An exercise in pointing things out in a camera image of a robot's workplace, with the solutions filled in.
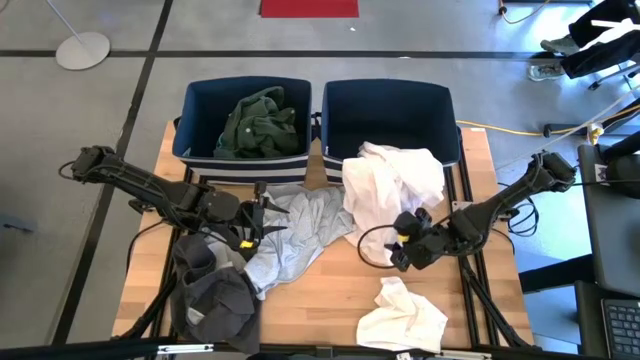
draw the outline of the concrete floor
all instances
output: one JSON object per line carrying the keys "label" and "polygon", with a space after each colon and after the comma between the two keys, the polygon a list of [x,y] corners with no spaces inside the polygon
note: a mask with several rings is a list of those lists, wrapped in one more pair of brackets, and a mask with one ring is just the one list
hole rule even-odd
{"label": "concrete floor", "polygon": [[[54,2],[79,31],[107,35],[114,50],[148,50],[165,3]],[[426,81],[450,88],[458,119],[524,131],[540,131],[547,122],[583,122],[629,89],[624,80],[614,79],[588,91],[598,75],[534,83],[525,75],[528,62],[493,58],[505,56],[494,52],[540,51],[540,40],[564,36],[566,25],[588,10],[585,5],[552,4],[531,20],[511,26],[495,16],[496,4],[484,0],[363,0],[358,19],[287,20],[260,18],[259,2],[175,1],[160,50],[440,51],[451,52],[450,58],[157,58],[127,161],[153,168],[164,126],[180,114],[185,88],[196,80],[238,75],[307,79],[318,111],[322,88],[330,80]],[[530,10],[514,5],[509,15],[518,18]],[[0,213],[37,223],[33,234],[1,235],[0,347],[50,341],[99,191],[96,185],[60,179],[57,167],[73,159],[81,146],[115,145],[145,61],[109,58],[88,71],[67,72],[51,57],[2,55],[3,50],[55,50],[68,36],[44,1],[14,0],[0,14]],[[459,58],[470,53],[479,58]],[[502,166],[546,140],[489,132],[489,141],[495,165]],[[551,150],[575,163],[581,141],[566,139]],[[526,162],[501,169],[499,179],[514,181]],[[127,246],[139,222],[128,199],[117,192],[111,202],[71,342],[110,336]],[[539,195],[535,201],[540,228],[532,238],[514,238],[518,253],[525,254],[519,258],[568,259],[590,251],[581,189]],[[526,260],[518,262],[521,266]]]}

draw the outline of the white sneaker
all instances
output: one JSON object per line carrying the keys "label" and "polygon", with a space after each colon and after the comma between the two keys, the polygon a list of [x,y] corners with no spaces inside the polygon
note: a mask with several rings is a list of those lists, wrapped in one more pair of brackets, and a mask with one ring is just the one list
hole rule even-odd
{"label": "white sneaker", "polygon": [[560,63],[531,65],[527,72],[529,79],[533,81],[555,80],[561,78],[565,72]]}
{"label": "white sneaker", "polygon": [[552,53],[560,53],[565,56],[573,55],[580,51],[580,47],[573,41],[571,35],[562,39],[542,40],[540,47]]}

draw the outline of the white lamp base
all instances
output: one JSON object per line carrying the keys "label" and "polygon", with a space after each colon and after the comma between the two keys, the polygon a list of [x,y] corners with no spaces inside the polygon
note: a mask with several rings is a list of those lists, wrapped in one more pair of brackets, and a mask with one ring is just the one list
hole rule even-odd
{"label": "white lamp base", "polygon": [[67,70],[85,70],[94,67],[106,59],[111,44],[106,36],[86,32],[78,34],[80,40],[72,36],[65,40],[56,51],[56,61]]}

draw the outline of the yellow cable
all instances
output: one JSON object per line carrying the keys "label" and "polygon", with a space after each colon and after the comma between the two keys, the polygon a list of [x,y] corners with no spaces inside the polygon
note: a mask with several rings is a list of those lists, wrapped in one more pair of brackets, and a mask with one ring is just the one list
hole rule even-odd
{"label": "yellow cable", "polygon": [[[635,110],[640,110],[640,105],[636,105],[636,106],[630,107],[630,108],[628,108],[628,109],[626,109],[624,111],[617,112],[617,113],[615,113],[615,114],[613,114],[611,116],[607,116],[606,118],[604,118],[602,120],[598,120],[597,122],[598,123],[603,123],[603,122],[605,122],[605,121],[607,121],[609,119],[612,119],[614,117],[618,117],[620,115],[628,114],[628,113],[630,113],[632,111],[635,111]],[[477,126],[477,127],[484,128],[484,129],[502,131],[502,132],[506,132],[506,133],[509,133],[509,134],[513,134],[513,135],[544,136],[544,134],[541,133],[541,132],[529,132],[529,131],[511,130],[511,129],[506,129],[506,128],[499,127],[499,126],[493,126],[493,125],[488,125],[488,124],[480,124],[480,123],[476,123],[476,122],[473,122],[473,121],[457,120],[456,123],[464,124],[464,125]],[[551,132],[551,134],[554,134],[554,135],[563,134],[563,133],[569,132],[569,131],[571,131],[573,129],[575,129],[575,127],[568,128],[568,129],[562,129],[562,130],[554,130],[554,131]]]}
{"label": "yellow cable", "polygon": [[507,12],[507,10],[506,10],[507,8],[504,6],[504,2],[502,0],[500,0],[500,9],[505,9],[504,12],[500,11],[500,14],[502,15],[502,18],[504,19],[504,21],[507,22],[507,24],[514,25],[514,24],[517,24],[519,22],[525,21],[528,18],[532,17],[533,15],[537,14],[538,11],[542,10],[542,8],[545,7],[550,2],[551,2],[551,0],[545,0],[545,2],[542,5],[540,5],[537,9],[533,10],[533,12],[531,12],[531,14],[523,17],[522,19],[519,19],[519,20],[516,20],[516,21],[511,21],[511,20],[509,20],[509,18],[507,18],[507,15],[505,15],[506,12]]}

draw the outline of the black floor stripe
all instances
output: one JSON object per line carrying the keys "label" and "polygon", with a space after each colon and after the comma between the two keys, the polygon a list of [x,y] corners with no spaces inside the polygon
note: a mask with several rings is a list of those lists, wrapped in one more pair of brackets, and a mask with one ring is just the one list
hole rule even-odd
{"label": "black floor stripe", "polygon": [[[111,58],[411,58],[531,60],[561,59],[547,52],[511,51],[383,51],[383,50],[112,50]],[[0,57],[55,57],[55,50],[0,50]]]}
{"label": "black floor stripe", "polygon": [[[156,31],[153,35],[153,40],[151,41],[151,45],[149,47],[149,56],[146,57],[145,63],[142,67],[142,72],[138,79],[138,84],[136,85],[133,99],[131,100],[131,106],[127,114],[127,119],[122,128],[122,135],[120,136],[120,139],[118,139],[118,142],[116,144],[115,150],[116,154],[118,155],[124,156],[129,146],[131,134],[133,133],[133,127],[135,125],[138,111],[140,109],[140,104],[142,103],[142,98],[144,97],[144,92],[149,81],[149,76],[151,75],[151,69],[153,68],[153,62],[155,60],[154,53],[158,50],[158,47],[160,45],[160,40],[162,39],[162,34],[167,24],[172,5],[173,0],[165,0],[162,12],[160,14],[160,19],[158,20]],[[71,283],[71,287],[67,294],[67,298],[62,309],[58,325],[53,335],[53,345],[65,344],[69,337],[69,332],[71,331],[71,326],[73,325],[73,320],[78,309],[80,299],[82,297],[82,291],[84,290],[84,286],[89,275],[91,263],[93,262],[93,257],[98,247],[100,234],[102,233],[102,228],[109,211],[111,198],[113,197],[113,191],[113,186],[105,185],[100,192],[98,206],[93,212],[93,216],[89,222],[88,231],[86,232],[80,261],[78,262],[78,267],[76,268],[73,282]]]}

